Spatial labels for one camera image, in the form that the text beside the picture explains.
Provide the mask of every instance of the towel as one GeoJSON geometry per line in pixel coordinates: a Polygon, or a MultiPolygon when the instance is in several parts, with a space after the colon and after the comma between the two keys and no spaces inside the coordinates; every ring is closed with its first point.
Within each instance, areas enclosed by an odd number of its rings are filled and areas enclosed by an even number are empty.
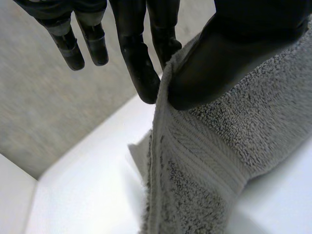
{"type": "Polygon", "coordinates": [[[312,132],[312,32],[204,106],[177,111],[168,85],[195,37],[168,62],[148,152],[142,234],[221,234],[246,183],[312,132]]]}

